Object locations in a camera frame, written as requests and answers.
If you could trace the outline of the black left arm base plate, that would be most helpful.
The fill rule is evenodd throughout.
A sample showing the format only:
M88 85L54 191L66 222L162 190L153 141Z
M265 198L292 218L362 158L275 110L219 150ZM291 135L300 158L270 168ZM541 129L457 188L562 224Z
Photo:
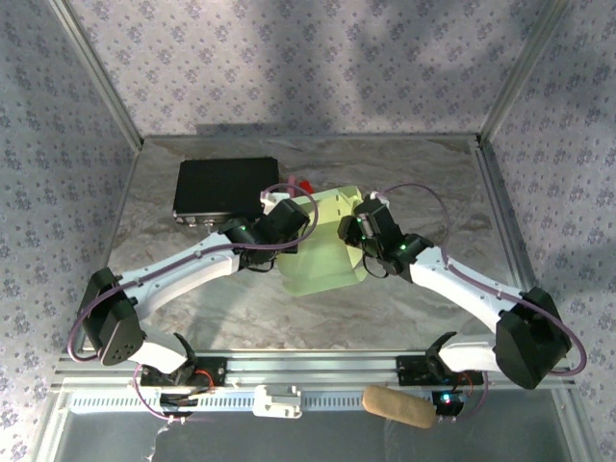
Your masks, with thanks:
M189 359L178 370L162 373L145 366L141 372L141 385L145 387L211 388L224 384L227 358L197 356Z

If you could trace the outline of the small circuit board with LED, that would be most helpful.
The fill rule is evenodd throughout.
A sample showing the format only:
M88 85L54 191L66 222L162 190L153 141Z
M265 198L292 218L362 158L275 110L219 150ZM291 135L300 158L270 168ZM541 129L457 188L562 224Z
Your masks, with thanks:
M431 393L436 415L443 418L456 418L465 406L467 397L462 392L435 391Z

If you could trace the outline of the tan foam roll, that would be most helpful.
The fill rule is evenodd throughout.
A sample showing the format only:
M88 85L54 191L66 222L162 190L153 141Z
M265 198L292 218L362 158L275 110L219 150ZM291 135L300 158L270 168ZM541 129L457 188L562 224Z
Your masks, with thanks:
M362 405L375 416L420 429L429 429L437 422L436 409L430 401L383 386L368 386Z

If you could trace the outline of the black hard case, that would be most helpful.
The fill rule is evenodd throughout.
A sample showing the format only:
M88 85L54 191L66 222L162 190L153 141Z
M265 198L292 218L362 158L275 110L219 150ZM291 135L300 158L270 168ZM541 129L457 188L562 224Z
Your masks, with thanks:
M222 224L262 215L260 193L279 182L272 157L185 160L180 164L172 216L180 224Z

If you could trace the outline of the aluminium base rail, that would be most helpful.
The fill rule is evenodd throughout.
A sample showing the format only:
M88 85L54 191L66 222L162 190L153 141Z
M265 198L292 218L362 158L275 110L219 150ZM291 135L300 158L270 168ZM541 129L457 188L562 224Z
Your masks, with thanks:
M399 386L396 358L421 355L410 350L245 350L212 351L199 356L227 358L224 384L217 389L252 390L258 385L295 385L300 389L325 390L363 388L385 385L418 390L470 388L477 392L482 385ZM59 391L111 389L130 386L141 372L134 372L132 362L104 367L97 362L78 364L63 357L52 378L51 388ZM146 390L169 390L179 394L203 388L145 387Z

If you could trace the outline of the aluminium frame post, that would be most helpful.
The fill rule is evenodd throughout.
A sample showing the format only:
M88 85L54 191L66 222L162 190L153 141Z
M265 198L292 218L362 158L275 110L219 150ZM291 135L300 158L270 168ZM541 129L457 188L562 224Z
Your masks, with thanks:
M116 91L110 74L98 57L84 26L81 24L69 0L45 0L57 17L68 41L73 46L82 66L96 87L103 103L110 111L131 149L139 153L143 138L134 124L129 111Z
M525 44L515 59L488 116L486 116L477 134L477 142L481 147L491 142L500 130L516 98L538 63L558 24L570 9L571 4L572 0L546 0L544 2L535 23L529 30Z

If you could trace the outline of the white plastic clip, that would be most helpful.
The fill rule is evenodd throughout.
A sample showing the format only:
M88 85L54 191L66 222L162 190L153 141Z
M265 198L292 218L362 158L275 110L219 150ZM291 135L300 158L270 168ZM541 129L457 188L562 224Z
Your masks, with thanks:
M259 385L254 389L252 413L256 417L299 419L302 393L295 385Z

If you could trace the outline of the light green paper box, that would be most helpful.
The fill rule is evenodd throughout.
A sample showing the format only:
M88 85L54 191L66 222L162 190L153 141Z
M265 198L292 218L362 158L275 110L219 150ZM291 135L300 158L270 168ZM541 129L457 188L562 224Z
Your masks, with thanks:
M342 218L360 202L359 189L339 187L318 192L314 199L319 212L316 229L295 254L284 253L276 259L283 287L293 296L353 286L367 277L362 250L346 245L338 236Z

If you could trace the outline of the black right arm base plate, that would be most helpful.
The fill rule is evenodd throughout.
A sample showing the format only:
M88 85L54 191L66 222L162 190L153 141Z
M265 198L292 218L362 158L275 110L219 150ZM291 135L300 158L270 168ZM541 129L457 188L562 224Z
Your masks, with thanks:
M438 360L421 355L401 355L396 358L399 386L482 385L481 372L451 372Z

